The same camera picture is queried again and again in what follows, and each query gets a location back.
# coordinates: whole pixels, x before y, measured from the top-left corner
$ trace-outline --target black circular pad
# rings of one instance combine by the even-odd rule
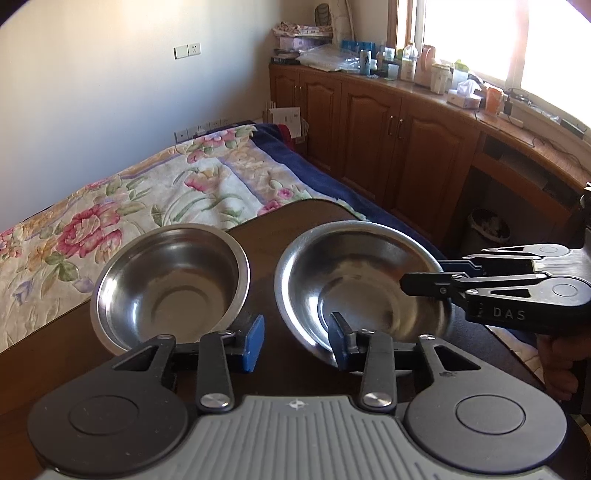
[[[130,427],[138,418],[138,406],[114,395],[98,395],[83,400],[70,410],[72,426],[89,435],[113,435]]]
[[[543,465],[561,446],[566,418],[542,391],[471,356],[470,370],[446,371],[434,349],[425,353],[434,382],[404,423],[427,453],[463,471],[507,475]]]
[[[525,412],[519,404],[498,395],[476,395],[462,400],[456,417],[465,427],[487,435],[513,432],[523,425]]]
[[[187,409],[149,372],[99,370],[42,398],[29,415],[29,438],[49,465],[71,476],[131,475],[180,443]]]

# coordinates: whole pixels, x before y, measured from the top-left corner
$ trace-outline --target plastic bottle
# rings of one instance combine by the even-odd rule
[[[402,51],[402,71],[400,79],[405,82],[414,82],[414,73],[417,70],[418,50],[414,42],[406,46]]]
[[[377,60],[376,66],[377,66],[378,70],[382,70],[382,65],[384,63],[384,54],[382,53],[381,50],[378,52],[378,54],[376,55],[375,58]]]

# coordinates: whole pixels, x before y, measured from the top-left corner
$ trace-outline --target cabinet handle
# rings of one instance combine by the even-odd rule
[[[400,136],[400,134],[402,133],[402,123],[404,122],[404,118],[401,118],[398,121],[398,139],[402,140],[402,137]]]
[[[394,116],[390,115],[390,121],[388,122],[388,135],[392,136],[392,122],[394,120]]]

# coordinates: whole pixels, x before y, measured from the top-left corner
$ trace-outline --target floral bedspread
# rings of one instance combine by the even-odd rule
[[[257,148],[255,130],[167,148],[0,233],[0,352],[87,300],[105,263],[143,233],[174,223],[228,229],[287,203],[329,199]]]

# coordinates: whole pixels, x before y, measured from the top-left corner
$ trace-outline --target paper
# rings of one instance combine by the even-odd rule
[[[276,125],[286,125],[292,138],[301,137],[301,116],[299,107],[271,108],[269,121]]]

